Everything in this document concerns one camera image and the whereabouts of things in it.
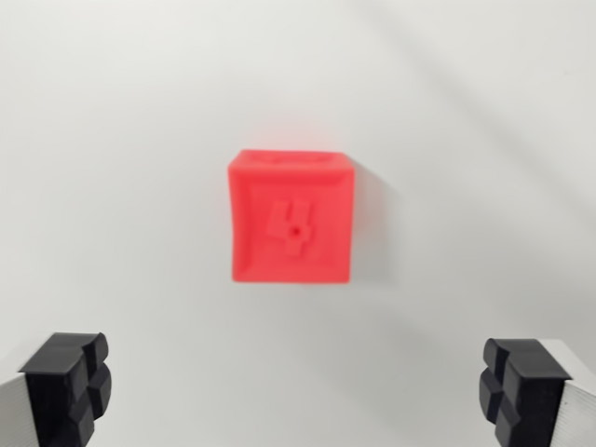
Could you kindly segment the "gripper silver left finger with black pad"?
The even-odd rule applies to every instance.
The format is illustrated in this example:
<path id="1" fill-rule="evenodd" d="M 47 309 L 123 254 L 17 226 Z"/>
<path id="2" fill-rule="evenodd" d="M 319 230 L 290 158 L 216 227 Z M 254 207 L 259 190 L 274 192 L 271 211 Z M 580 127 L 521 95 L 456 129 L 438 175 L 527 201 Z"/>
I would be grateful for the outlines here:
<path id="1" fill-rule="evenodd" d="M 86 446 L 112 394 L 101 333 L 55 332 L 1 359 L 1 444 Z"/>

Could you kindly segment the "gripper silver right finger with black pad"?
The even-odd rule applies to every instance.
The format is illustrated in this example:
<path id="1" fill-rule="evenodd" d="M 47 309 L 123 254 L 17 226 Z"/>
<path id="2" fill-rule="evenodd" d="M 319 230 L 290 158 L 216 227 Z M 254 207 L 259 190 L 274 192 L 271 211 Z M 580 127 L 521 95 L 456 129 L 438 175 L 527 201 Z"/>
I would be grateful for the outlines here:
<path id="1" fill-rule="evenodd" d="M 595 372 L 561 340 L 485 342 L 483 416 L 502 446 L 593 446 Z"/>

